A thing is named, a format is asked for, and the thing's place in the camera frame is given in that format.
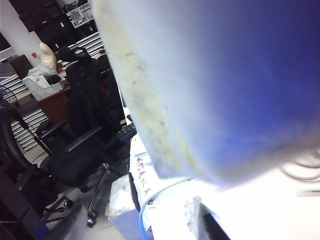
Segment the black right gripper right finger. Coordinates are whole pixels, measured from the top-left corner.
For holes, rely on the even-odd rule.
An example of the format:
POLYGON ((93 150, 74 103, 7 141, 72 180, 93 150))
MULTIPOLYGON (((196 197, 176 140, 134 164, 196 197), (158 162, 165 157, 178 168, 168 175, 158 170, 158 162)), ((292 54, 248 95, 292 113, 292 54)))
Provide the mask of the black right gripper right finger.
POLYGON ((231 240, 215 220, 213 213, 202 202, 200 202, 198 210, 198 239, 231 240))

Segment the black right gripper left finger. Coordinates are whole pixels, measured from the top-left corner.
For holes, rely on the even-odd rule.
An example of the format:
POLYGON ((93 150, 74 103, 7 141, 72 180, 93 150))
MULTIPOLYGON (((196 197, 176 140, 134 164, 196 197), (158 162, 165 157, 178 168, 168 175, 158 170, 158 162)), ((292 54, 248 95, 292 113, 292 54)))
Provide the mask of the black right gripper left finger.
POLYGON ((87 210, 83 205, 78 205, 48 232, 44 240, 84 240, 87 220, 87 210))

